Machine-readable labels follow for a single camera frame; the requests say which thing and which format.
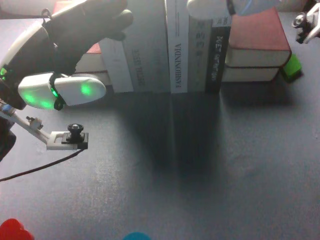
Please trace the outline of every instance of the table surface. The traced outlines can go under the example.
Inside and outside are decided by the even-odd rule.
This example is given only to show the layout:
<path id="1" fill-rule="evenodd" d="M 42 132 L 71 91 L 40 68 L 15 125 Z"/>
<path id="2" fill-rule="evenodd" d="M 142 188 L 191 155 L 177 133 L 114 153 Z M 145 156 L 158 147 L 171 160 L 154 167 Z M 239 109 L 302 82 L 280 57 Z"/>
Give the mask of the table surface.
<path id="1" fill-rule="evenodd" d="M 60 112 L 31 107 L 44 129 L 84 124 L 89 149 L 0 183 L 0 222 L 37 240 L 320 239 L 320 40 L 288 41 L 304 76 L 225 84 L 220 96 L 119 94 Z M 19 126 L 0 177 L 69 155 Z"/>

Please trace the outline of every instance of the black book spine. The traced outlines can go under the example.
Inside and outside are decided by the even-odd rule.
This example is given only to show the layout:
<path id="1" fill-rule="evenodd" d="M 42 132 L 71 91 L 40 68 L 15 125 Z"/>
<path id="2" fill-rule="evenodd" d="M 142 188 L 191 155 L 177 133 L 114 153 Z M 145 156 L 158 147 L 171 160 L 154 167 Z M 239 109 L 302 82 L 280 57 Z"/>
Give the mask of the black book spine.
<path id="1" fill-rule="evenodd" d="M 217 94 L 220 91 L 229 45 L 231 26 L 212 27 L 205 92 Z"/>

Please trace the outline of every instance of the white book spine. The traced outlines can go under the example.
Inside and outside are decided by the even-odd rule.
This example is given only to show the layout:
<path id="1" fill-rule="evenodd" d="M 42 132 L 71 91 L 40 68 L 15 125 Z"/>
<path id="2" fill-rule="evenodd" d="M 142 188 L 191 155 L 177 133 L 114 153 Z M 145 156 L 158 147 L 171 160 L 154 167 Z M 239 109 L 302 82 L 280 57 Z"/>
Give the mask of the white book spine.
<path id="1" fill-rule="evenodd" d="M 212 20 L 189 19 L 188 92 L 206 89 Z"/>
<path id="2" fill-rule="evenodd" d="M 189 12 L 187 2 L 188 0 L 166 2 L 171 93 L 188 91 Z"/>
<path id="3" fill-rule="evenodd" d="M 99 42 L 103 62 L 115 93 L 133 92 L 133 84 L 121 41 L 105 38 Z"/>
<path id="4" fill-rule="evenodd" d="M 135 92 L 169 92 L 164 0 L 128 0 L 134 21 L 123 48 Z"/>

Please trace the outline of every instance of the blue round object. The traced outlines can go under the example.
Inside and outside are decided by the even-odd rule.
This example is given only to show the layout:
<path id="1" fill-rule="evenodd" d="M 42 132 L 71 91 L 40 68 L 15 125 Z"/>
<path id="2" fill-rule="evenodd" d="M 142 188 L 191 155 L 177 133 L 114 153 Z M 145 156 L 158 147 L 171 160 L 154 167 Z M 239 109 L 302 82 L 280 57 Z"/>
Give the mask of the blue round object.
<path id="1" fill-rule="evenodd" d="M 150 237 L 141 232 L 133 232 L 124 237 L 123 240 L 151 240 Z"/>

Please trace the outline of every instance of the glowing green led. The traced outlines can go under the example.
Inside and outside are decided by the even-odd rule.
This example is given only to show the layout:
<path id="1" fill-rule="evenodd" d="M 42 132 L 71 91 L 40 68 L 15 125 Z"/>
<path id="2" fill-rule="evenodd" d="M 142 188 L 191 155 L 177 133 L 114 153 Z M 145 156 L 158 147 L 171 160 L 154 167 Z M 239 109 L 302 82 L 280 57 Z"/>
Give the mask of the glowing green led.
<path id="1" fill-rule="evenodd" d="M 53 109 L 53 106 L 50 102 L 47 101 L 42 101 L 41 106 L 44 107 L 45 109 Z"/>
<path id="2" fill-rule="evenodd" d="M 58 93 L 53 89 L 51 88 L 51 92 L 53 93 L 53 95 L 57 98 L 58 97 Z"/>
<path id="3" fill-rule="evenodd" d="M 29 95 L 29 94 L 24 95 L 23 97 L 30 104 L 34 104 L 36 102 L 36 99 L 33 96 Z"/>
<path id="4" fill-rule="evenodd" d="M 90 95 L 92 95 L 92 88 L 90 86 L 84 84 L 81 86 L 81 93 L 83 95 L 90 96 Z"/>
<path id="5" fill-rule="evenodd" d="M 6 73 L 7 73 L 7 70 L 4 67 L 1 68 L 0 75 L 5 75 Z"/>

